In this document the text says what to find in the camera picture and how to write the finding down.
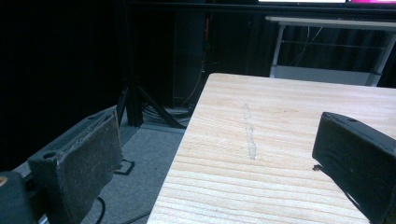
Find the dark wall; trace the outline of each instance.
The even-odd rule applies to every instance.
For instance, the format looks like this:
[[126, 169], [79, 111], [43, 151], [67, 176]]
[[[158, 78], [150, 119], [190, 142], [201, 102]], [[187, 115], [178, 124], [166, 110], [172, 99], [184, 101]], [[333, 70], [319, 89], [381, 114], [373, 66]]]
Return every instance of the dark wall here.
[[204, 84], [202, 73], [205, 71], [203, 62], [205, 60], [205, 30], [208, 17], [203, 12], [176, 13], [175, 105], [182, 105], [186, 99], [196, 102], [199, 95], [194, 93], [198, 92]]
[[0, 2], [0, 170], [115, 105], [121, 78], [112, 1]]
[[175, 13], [130, 11], [134, 73], [161, 105], [173, 105]]

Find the light wood tabletop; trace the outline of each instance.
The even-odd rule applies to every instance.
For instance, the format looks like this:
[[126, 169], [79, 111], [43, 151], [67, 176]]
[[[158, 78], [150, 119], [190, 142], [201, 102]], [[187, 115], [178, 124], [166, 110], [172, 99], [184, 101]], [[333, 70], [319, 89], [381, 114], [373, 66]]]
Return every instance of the light wood tabletop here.
[[312, 150], [323, 111], [396, 138], [396, 90], [212, 74], [148, 223], [365, 223]]

